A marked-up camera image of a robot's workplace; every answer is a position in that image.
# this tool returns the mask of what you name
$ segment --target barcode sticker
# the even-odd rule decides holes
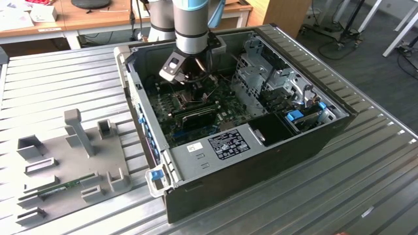
[[[49,32],[49,31],[60,31],[61,28],[43,28],[43,29],[39,29],[37,31],[39,32]]]

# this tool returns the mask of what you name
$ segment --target gray carpet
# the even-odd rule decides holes
[[[314,0],[314,7],[323,8],[326,0]],[[354,10],[356,0],[351,1],[342,21],[347,20]],[[324,22],[330,22],[331,15],[339,1],[334,1]],[[370,7],[365,6],[358,14],[354,28],[358,29]],[[374,99],[379,105],[415,131],[418,132],[418,80],[413,79],[398,67],[398,52],[394,51],[389,58],[382,56],[387,46],[397,37],[395,29],[401,20],[383,12],[377,12],[369,27],[365,30],[365,40],[358,49],[342,60],[334,61],[318,53],[318,47],[331,39],[314,32],[298,36],[298,41],[306,48],[342,74],[342,76]],[[418,33],[411,31],[406,41]],[[342,52],[335,48],[324,50],[328,57],[336,57]],[[401,64],[414,73],[411,66],[401,59]]]

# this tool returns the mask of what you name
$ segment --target circuit board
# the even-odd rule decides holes
[[[164,85],[156,83],[156,92],[148,98],[171,147],[231,129],[251,119],[227,78],[203,81],[199,84],[202,96],[199,94],[195,99],[186,87],[167,85],[168,92],[167,88],[163,89]],[[194,119],[186,125],[187,118],[191,117]]]

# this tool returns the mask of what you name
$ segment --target green circuit board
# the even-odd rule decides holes
[[[148,95],[151,106],[171,147],[214,135],[251,119],[246,106],[235,97],[227,80],[202,83],[206,99],[184,102],[187,91],[174,90],[164,94]],[[212,121],[203,127],[184,130],[184,117],[211,112]]]

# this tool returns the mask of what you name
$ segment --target wooden cabinet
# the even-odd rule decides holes
[[[294,38],[298,35],[311,0],[246,0],[252,11],[248,26],[275,23]]]

